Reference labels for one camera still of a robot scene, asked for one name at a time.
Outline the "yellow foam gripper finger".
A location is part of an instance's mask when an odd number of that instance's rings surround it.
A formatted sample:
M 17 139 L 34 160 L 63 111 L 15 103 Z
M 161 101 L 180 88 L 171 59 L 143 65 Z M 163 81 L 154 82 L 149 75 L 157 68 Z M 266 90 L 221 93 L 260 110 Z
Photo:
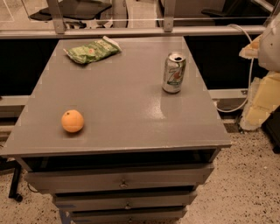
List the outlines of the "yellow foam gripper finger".
M 243 47 L 239 52 L 239 56 L 244 59 L 257 59 L 258 58 L 258 49 L 260 43 L 261 36 L 256 37 L 253 39 L 248 45 Z
M 280 73 L 268 72 L 263 78 L 254 78 L 248 91 L 240 120 L 243 130 L 256 130 L 280 106 Z

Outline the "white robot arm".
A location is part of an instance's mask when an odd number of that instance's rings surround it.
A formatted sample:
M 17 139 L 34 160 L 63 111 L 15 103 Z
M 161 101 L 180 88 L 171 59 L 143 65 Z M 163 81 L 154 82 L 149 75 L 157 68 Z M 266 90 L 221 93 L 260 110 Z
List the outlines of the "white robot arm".
M 268 71 L 263 78 L 254 78 L 241 115 L 240 126 L 256 130 L 280 106 L 280 13 L 239 55 L 248 60 L 258 59 L 258 65 Z

